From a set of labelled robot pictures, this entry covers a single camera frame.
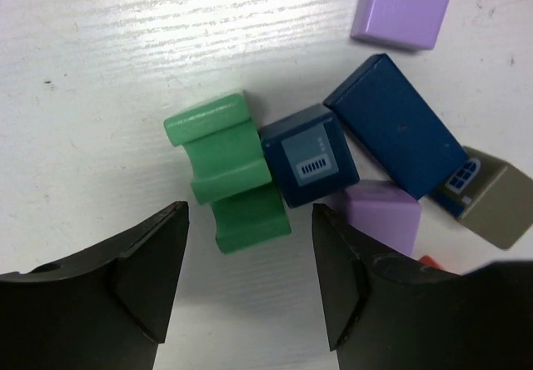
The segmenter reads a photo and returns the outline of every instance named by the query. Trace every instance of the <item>blue block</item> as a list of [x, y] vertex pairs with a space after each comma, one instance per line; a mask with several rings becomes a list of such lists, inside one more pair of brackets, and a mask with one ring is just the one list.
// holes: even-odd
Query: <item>blue block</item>
[[336, 115], [320, 103], [259, 130], [272, 178], [290, 208], [359, 182]]
[[468, 160], [385, 54], [369, 57], [324, 104], [415, 199], [435, 190]]

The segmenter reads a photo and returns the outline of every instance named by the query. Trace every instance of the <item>green block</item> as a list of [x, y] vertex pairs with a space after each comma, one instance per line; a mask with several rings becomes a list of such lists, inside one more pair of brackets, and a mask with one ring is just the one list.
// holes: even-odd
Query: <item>green block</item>
[[163, 123], [175, 147], [250, 120], [244, 97], [233, 93], [215, 101], [188, 108]]
[[232, 253], [291, 233], [280, 193], [273, 183], [214, 202], [217, 245]]
[[164, 126], [172, 145], [183, 145], [191, 160], [192, 191], [201, 205], [272, 180], [241, 94], [178, 113]]

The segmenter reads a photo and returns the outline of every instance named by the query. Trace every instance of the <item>white window graphic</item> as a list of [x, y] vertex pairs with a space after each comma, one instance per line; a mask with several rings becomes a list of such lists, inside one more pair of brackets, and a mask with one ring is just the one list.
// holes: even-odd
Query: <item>white window graphic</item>
[[446, 182], [446, 187], [454, 193], [462, 193], [464, 189], [474, 179], [476, 174], [481, 169], [481, 162], [479, 159], [470, 159], [468, 162], [456, 171]]

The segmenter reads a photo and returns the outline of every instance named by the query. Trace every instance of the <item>gray-green block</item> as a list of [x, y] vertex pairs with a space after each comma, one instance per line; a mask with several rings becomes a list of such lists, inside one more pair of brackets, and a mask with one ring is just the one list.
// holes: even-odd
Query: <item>gray-green block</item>
[[489, 243], [509, 249], [533, 224], [533, 179], [471, 147], [470, 160], [431, 196]]

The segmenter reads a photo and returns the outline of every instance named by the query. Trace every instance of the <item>green wooden block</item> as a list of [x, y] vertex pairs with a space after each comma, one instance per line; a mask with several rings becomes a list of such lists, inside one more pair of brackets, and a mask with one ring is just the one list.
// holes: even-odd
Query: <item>green wooden block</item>
[[232, 253], [291, 233], [280, 193], [273, 183], [211, 205], [217, 220], [217, 245]]
[[508, 249], [533, 224], [533, 179], [498, 157], [465, 150], [470, 160], [431, 196], [459, 223]]
[[241, 94], [195, 106], [165, 120], [172, 145], [183, 145], [192, 164], [192, 191], [213, 203], [269, 183], [257, 128]]

